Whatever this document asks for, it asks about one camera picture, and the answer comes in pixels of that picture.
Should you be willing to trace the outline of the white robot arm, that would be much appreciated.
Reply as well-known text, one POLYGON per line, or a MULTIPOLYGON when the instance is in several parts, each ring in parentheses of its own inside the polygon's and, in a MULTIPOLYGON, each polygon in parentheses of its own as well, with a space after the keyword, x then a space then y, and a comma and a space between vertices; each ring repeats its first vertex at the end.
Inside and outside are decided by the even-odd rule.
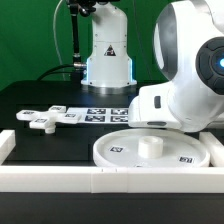
MULTIPOLYGON (((82 84, 102 92, 134 86, 126 15, 111 3, 94 8, 82 84)), ((224 113, 224 0, 168 4, 156 21, 153 50, 168 81, 139 90, 129 106, 131 127, 197 132, 224 113)))

